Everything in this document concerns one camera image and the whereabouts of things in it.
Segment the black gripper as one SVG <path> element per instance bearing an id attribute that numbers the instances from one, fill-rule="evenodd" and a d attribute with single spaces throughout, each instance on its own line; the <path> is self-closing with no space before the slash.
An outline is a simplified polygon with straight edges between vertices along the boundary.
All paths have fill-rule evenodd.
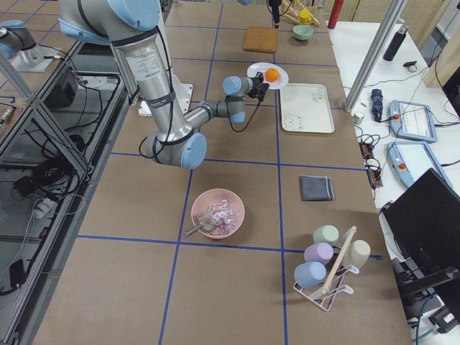
<path id="1" fill-rule="evenodd" d="M 250 98 L 257 99 L 258 101 L 264 101 L 267 90 L 269 89 L 269 83 L 265 83 L 264 74 L 262 72 L 256 72 L 255 77 L 249 77 L 251 86 L 247 91 L 247 95 Z"/>
<path id="2" fill-rule="evenodd" d="M 273 21 L 274 28 L 278 28 L 280 25 L 279 9 L 282 4 L 282 0 L 266 0 L 266 3 L 272 12 L 272 21 Z"/>

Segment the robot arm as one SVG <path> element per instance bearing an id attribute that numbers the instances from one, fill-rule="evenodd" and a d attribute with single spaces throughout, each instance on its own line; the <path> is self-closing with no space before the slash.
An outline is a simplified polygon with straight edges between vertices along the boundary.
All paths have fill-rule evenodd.
<path id="1" fill-rule="evenodd" d="M 251 0 L 237 0 L 237 2 L 243 6 L 247 6 L 252 3 Z M 268 8 L 269 13 L 272 15 L 272 21 L 274 24 L 274 28 L 278 29 L 280 25 L 280 7 L 282 4 L 282 0 L 266 0 L 266 6 Z"/>
<path id="2" fill-rule="evenodd" d="M 204 101 L 183 113 L 173 88 L 167 48 L 158 48 L 162 14 L 158 1 L 61 1 L 61 32 L 74 40 L 110 45 L 121 50 L 157 125 L 145 141 L 146 157 L 163 165 L 197 168 L 206 156 L 207 141 L 199 129 L 214 118 L 245 120 L 245 98 L 263 101 L 269 88 L 263 74 L 229 76 L 226 98 Z"/>

